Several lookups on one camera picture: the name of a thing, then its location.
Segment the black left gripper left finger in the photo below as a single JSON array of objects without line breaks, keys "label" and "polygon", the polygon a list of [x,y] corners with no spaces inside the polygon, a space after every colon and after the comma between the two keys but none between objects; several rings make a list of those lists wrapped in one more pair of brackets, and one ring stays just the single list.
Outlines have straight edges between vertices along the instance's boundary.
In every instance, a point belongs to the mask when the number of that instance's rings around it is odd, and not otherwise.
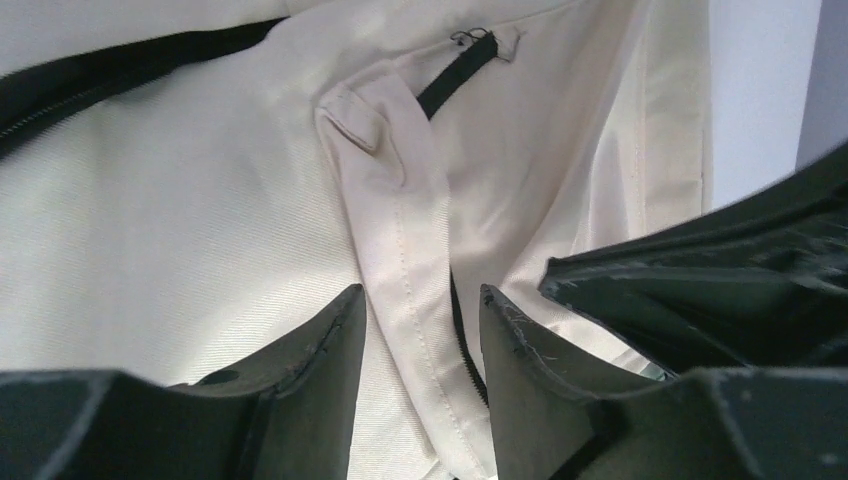
[{"label": "black left gripper left finger", "polygon": [[120,370],[1,376],[5,479],[343,479],[366,299],[314,318],[195,384]]}]

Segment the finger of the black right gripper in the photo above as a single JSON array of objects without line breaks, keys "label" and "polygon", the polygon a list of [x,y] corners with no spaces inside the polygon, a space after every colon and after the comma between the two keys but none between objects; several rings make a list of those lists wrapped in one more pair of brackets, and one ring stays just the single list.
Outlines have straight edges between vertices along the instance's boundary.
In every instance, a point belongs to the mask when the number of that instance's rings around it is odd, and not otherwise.
[{"label": "finger of the black right gripper", "polygon": [[541,294],[671,374],[847,363],[847,149],[742,201],[552,259]]}]

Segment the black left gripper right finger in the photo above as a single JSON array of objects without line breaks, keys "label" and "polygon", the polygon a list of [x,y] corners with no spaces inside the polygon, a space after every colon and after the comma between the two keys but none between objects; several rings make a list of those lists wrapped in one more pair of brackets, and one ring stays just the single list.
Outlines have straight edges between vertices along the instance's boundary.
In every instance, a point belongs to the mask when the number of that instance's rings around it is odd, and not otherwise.
[{"label": "black left gripper right finger", "polygon": [[698,368],[654,381],[480,291],[503,479],[843,479],[843,368]]}]

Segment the beige canvas backpack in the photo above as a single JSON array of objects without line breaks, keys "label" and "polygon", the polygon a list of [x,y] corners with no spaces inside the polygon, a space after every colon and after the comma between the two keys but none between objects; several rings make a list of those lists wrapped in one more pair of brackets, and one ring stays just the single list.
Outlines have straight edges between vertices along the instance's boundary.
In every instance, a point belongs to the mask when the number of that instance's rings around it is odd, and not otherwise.
[{"label": "beige canvas backpack", "polygon": [[1,163],[1,366],[193,382],[370,300],[348,475],[492,479],[480,288],[597,357],[547,261],[709,207],[705,1],[5,1],[1,71],[262,20]]}]

